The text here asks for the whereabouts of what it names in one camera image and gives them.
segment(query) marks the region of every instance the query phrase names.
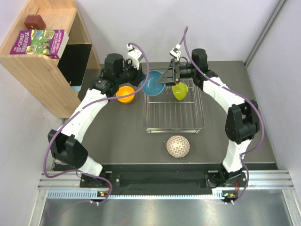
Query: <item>purple book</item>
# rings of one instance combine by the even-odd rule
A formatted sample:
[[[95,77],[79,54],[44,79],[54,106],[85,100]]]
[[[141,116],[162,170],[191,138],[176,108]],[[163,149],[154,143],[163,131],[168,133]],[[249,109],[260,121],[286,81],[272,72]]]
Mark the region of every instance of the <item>purple book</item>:
[[[64,30],[20,31],[10,54],[44,54],[50,58],[61,58],[68,42]]]

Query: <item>metal floor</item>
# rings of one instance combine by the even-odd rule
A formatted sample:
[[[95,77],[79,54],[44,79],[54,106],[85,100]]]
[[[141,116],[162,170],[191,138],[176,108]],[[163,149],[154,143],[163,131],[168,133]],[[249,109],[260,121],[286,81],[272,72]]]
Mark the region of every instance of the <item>metal floor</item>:
[[[220,200],[108,200],[103,206],[78,200],[47,200],[40,226],[292,226],[283,193],[246,191],[236,205]]]
[[[151,68],[164,68],[164,63],[152,63]],[[252,99],[253,89],[242,61],[209,62],[231,89]],[[97,70],[87,70],[82,91],[83,98]],[[189,154],[181,159],[173,158],[166,151],[166,141],[176,134],[149,134],[143,127],[143,93],[125,105],[110,101],[96,116],[87,130],[82,144],[89,155],[99,163],[221,163],[228,146],[224,131],[226,113],[212,98],[202,93],[205,127],[197,134],[184,134],[190,143]],[[256,135],[249,145],[253,147],[260,139]],[[266,136],[261,147],[245,158],[246,162],[275,162]]]

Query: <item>rack wire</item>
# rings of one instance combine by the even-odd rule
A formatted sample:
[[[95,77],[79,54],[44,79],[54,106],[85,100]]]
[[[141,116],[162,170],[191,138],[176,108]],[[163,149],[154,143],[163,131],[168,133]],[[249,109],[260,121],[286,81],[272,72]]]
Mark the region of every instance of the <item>rack wire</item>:
[[[183,79],[189,92],[178,101],[166,86],[158,96],[144,94],[144,127],[148,133],[198,133],[204,127],[200,89],[192,79]]]

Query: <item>orange bowl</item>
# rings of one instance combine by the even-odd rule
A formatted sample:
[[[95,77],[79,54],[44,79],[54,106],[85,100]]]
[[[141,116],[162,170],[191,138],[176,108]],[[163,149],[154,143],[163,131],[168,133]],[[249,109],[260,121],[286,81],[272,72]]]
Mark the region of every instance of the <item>orange bowl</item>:
[[[130,86],[123,86],[123,87],[120,87],[116,93],[116,96],[117,97],[120,97],[120,96],[124,96],[124,95],[127,95],[127,94],[131,94],[131,93],[134,93],[135,90],[130,87]],[[129,104],[133,101],[134,99],[134,95],[131,95],[129,97],[124,97],[124,98],[119,98],[118,100],[123,103],[123,104]]]

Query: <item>woven ball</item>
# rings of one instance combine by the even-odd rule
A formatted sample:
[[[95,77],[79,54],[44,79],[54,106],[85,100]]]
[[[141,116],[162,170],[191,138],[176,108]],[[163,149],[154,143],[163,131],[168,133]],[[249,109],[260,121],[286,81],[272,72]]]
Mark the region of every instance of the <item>woven ball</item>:
[[[171,156],[182,158],[188,154],[190,145],[185,137],[173,136],[167,141],[166,148]]]

